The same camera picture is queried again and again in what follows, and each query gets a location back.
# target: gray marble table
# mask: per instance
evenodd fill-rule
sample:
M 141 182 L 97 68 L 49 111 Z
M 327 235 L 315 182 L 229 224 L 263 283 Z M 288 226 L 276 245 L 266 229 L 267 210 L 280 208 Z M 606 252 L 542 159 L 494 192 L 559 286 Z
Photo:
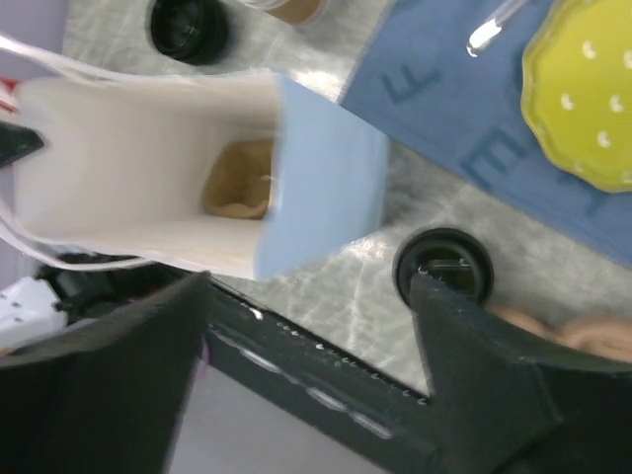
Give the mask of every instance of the gray marble table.
M 225 1 L 233 14 L 236 44 L 218 66 L 192 68 L 154 52 L 144 28 L 148 0 L 72 0 L 65 53 L 142 74 L 214 74 L 264 66 L 336 101 L 391 3 L 332 0 L 318 23 L 299 31 L 235 0 Z M 397 144 L 383 230 L 271 281 L 223 280 L 426 391 L 411 316 L 396 294 L 391 265 L 408 235 L 443 225 L 471 232 L 488 246 L 497 273 L 497 302 L 554 325 L 585 314 L 632 317 L 628 270 Z

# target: brown jar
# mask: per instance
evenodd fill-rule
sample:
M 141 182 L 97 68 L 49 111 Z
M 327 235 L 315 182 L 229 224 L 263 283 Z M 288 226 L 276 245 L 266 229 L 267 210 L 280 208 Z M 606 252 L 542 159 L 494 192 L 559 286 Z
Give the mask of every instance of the brown jar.
M 291 25 L 305 25 L 319 16 L 327 0 L 241 0 L 241 2 Z

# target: brown paper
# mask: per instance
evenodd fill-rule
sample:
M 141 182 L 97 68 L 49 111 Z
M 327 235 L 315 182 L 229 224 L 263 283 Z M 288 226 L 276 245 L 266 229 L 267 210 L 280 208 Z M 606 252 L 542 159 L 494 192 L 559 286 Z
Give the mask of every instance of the brown paper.
M 261 219 L 270 205 L 273 139 L 228 145 L 213 165 L 202 204 L 206 212 L 234 219 Z

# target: blue placemat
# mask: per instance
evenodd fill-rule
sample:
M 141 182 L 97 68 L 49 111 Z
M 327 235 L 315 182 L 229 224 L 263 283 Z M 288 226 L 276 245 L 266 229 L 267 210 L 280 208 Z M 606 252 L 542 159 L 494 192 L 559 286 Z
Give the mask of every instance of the blue placemat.
M 632 193 L 609 195 L 550 164 L 520 114 L 521 57 L 553 0 L 531 0 L 478 58 L 465 45 L 503 0 L 398 0 L 343 107 L 624 266 Z

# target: black jar lid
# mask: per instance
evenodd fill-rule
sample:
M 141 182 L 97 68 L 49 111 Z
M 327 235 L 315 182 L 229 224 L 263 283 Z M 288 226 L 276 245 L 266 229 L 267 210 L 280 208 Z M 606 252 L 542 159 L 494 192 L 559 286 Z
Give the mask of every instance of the black jar lid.
M 218 0 L 156 0 L 148 22 L 158 52 L 190 65 L 208 65 L 223 57 L 230 30 Z
M 398 250 L 393 265 L 397 290 L 410 305 L 413 276 L 424 273 L 476 304 L 489 298 L 494 269 L 485 247 L 458 229 L 439 228 L 415 234 Z

